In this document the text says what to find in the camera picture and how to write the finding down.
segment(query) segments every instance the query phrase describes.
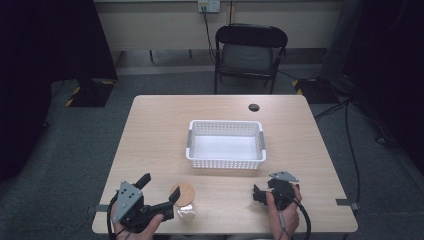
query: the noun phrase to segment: electrical outlet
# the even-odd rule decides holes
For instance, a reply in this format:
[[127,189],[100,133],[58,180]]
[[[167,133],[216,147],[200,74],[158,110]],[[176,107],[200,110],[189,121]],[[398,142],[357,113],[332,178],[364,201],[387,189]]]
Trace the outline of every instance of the electrical outlet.
[[217,13],[221,10],[221,2],[219,0],[198,0],[198,12]]

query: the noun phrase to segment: cork lid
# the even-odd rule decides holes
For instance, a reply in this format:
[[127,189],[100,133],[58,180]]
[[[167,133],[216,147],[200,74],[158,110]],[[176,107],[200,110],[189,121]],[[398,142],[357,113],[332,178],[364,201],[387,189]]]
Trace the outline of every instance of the cork lid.
[[194,194],[195,194],[194,187],[187,182],[177,183],[174,186],[172,186],[169,194],[171,195],[175,191],[175,189],[177,189],[178,186],[180,187],[181,196],[178,199],[178,201],[175,203],[175,206],[184,207],[189,205],[194,199]]

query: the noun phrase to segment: wooden table top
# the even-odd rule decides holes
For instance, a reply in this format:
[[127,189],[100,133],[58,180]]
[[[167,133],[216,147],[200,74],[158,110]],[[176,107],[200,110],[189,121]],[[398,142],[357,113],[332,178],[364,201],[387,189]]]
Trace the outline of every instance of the wooden table top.
[[[252,112],[250,104],[260,110]],[[194,169],[185,156],[192,120],[258,121],[267,159],[257,170]],[[299,179],[302,204],[313,232],[354,232],[357,222],[312,113],[299,95],[147,95],[134,99],[100,204],[108,204],[125,180],[145,173],[145,204],[168,201],[172,186],[195,189],[196,217],[163,222],[158,234],[268,234],[267,207],[252,198],[253,185],[266,189],[271,172],[288,171]],[[300,213],[297,232],[306,231]],[[93,231],[107,233],[106,213],[98,212]]]

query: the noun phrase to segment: white basket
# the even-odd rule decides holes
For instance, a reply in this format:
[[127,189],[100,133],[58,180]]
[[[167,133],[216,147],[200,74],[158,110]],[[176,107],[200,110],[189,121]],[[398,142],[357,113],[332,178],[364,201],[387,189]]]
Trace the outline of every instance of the white basket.
[[194,168],[257,169],[266,159],[262,125],[254,121],[193,120],[186,157]]

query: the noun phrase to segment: human hand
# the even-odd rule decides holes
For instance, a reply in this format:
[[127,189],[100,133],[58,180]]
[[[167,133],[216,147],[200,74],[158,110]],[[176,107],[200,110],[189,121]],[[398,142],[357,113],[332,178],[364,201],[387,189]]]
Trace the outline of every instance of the human hand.
[[[111,216],[115,216],[115,208],[116,203],[112,206]],[[141,233],[130,233],[124,230],[125,227],[120,223],[113,223],[115,234],[119,233],[116,236],[116,240],[152,240],[153,234],[155,234],[156,230],[158,229],[163,217],[164,216],[162,214],[154,216],[146,229],[144,229],[144,231]]]
[[[302,200],[300,195],[300,190],[294,184],[292,184],[294,194],[299,202]],[[274,196],[271,192],[266,193],[266,201],[268,204],[268,215],[269,215],[269,224],[271,226],[272,235],[275,240],[289,240],[296,228],[299,226],[299,214],[297,213],[297,205],[295,203],[290,203],[283,212],[284,223],[286,225],[285,231],[281,227],[279,210],[275,206]]]

